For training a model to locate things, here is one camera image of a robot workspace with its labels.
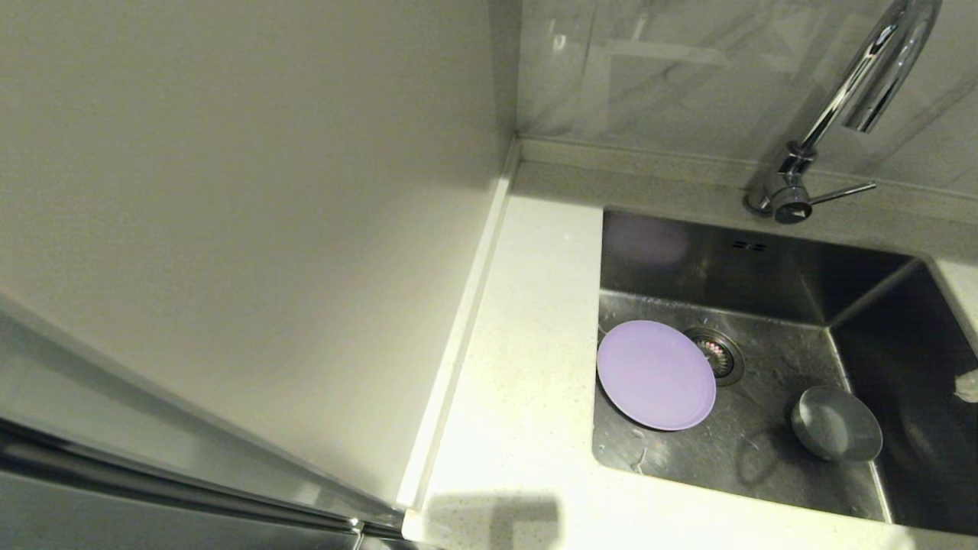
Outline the light blue bowl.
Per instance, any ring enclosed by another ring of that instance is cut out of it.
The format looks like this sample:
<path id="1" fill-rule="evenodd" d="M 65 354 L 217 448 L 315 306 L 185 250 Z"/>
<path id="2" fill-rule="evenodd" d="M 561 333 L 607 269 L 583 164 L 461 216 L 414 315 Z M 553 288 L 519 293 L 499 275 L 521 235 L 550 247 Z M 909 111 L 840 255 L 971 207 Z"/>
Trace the light blue bowl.
<path id="1" fill-rule="evenodd" d="M 839 387 L 804 390 L 793 404 L 790 422 L 804 449 L 825 461 L 869 462 L 882 451 L 876 415 Z"/>

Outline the purple plate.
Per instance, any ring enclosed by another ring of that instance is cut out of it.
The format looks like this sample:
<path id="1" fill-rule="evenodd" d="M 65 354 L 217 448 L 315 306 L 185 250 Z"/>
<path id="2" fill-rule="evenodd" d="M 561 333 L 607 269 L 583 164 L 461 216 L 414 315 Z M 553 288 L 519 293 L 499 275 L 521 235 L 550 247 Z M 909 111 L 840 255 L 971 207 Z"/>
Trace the purple plate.
<path id="1" fill-rule="evenodd" d="M 597 378 L 607 398 L 629 420 L 648 429 L 678 432 L 711 414 L 717 384 L 694 342 L 649 320 L 609 328 L 597 348 Z"/>

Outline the stainless steel sink basin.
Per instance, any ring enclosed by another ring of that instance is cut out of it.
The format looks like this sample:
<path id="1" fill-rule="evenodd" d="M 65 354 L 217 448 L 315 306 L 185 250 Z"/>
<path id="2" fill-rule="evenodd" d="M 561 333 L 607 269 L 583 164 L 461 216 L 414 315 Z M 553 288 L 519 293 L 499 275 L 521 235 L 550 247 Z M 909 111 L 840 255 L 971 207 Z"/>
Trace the stainless steel sink basin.
<path id="1" fill-rule="evenodd" d="M 968 322 L 935 264 L 915 255 L 622 210 L 602 215 L 597 336 L 633 320 L 713 328 L 736 342 L 740 382 L 717 386 L 694 428 L 648 429 L 594 383 L 601 465 L 794 507 L 978 537 L 978 370 Z M 792 431 L 804 390 L 839 387 L 876 415 L 882 451 L 825 461 Z"/>

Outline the round metal drain strainer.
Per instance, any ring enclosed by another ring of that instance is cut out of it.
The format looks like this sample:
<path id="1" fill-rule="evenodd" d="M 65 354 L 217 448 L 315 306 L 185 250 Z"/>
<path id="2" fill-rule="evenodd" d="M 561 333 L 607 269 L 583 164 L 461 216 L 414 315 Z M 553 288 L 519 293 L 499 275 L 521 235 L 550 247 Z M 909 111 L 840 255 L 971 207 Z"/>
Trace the round metal drain strainer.
<path id="1" fill-rule="evenodd" d="M 704 326 L 687 328 L 682 334 L 694 342 L 695 347 L 704 355 L 717 386 L 726 387 L 740 382 L 746 362 L 736 342 L 725 334 Z"/>

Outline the chrome gooseneck faucet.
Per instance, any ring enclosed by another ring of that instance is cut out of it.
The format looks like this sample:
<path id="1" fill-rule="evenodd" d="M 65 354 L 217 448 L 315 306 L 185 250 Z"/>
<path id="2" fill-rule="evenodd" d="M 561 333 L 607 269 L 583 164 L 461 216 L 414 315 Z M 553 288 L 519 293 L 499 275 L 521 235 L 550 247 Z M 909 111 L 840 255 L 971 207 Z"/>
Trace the chrome gooseneck faucet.
<path id="1" fill-rule="evenodd" d="M 779 224 L 797 224 L 810 219 L 815 205 L 876 188 L 876 182 L 870 181 L 813 197 L 804 178 L 818 158 L 821 140 L 845 109 L 849 112 L 845 128 L 863 134 L 876 128 L 925 49 L 942 5 L 943 0 L 892 0 L 810 128 L 799 139 L 787 142 L 776 173 L 752 183 L 745 192 L 743 205 L 748 212 Z"/>

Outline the speckled stone backsplash ledge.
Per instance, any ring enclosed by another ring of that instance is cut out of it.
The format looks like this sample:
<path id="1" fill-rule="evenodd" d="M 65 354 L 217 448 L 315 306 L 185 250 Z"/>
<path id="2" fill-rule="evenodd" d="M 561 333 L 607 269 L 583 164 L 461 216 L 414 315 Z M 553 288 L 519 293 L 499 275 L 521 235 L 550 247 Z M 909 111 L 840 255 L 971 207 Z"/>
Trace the speckled stone backsplash ledge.
<path id="1" fill-rule="evenodd" d="M 602 147 L 537 137 L 521 139 L 521 156 L 536 163 L 650 176 L 656 179 L 730 187 L 745 190 L 763 176 L 773 175 L 773 167 L 755 161 L 718 159 L 702 154 L 647 152 L 632 147 Z M 828 193 L 860 183 L 874 183 L 861 202 L 877 198 L 878 209 L 901 210 L 944 219 L 968 222 L 978 216 L 978 196 L 963 192 L 934 190 L 874 176 L 852 176 L 812 170 L 805 185 L 814 194 Z"/>

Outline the white countertop sealing strip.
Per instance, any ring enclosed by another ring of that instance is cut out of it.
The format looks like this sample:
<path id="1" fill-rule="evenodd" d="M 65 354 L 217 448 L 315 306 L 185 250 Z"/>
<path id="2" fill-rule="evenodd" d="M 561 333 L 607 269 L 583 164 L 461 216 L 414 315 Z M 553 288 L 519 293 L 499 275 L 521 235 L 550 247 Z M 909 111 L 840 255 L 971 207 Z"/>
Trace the white countertop sealing strip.
<path id="1" fill-rule="evenodd" d="M 474 324 L 478 319 L 478 309 L 484 293 L 500 226 L 509 202 L 510 187 L 516 179 L 520 161 L 523 159 L 523 139 L 516 136 L 510 140 L 506 160 L 500 176 L 491 186 L 491 203 L 480 233 L 474 261 L 469 266 L 467 283 L 454 322 L 442 353 L 436 378 L 427 400 L 425 414 L 416 434 L 413 450 L 402 478 L 396 503 L 404 509 L 416 510 L 423 507 L 430 478 L 436 469 L 437 455 L 443 434 L 449 422 L 455 389 L 461 375 L 462 365 Z"/>

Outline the white tall cabinet side panel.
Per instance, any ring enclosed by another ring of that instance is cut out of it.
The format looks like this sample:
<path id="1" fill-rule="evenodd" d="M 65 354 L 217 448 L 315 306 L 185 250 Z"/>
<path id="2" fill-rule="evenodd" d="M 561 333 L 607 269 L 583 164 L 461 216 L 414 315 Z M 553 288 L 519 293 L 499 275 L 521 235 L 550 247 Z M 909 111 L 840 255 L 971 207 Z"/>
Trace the white tall cabinet side panel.
<path id="1" fill-rule="evenodd" d="M 0 0 L 0 296 L 397 507 L 516 136 L 521 0 Z"/>

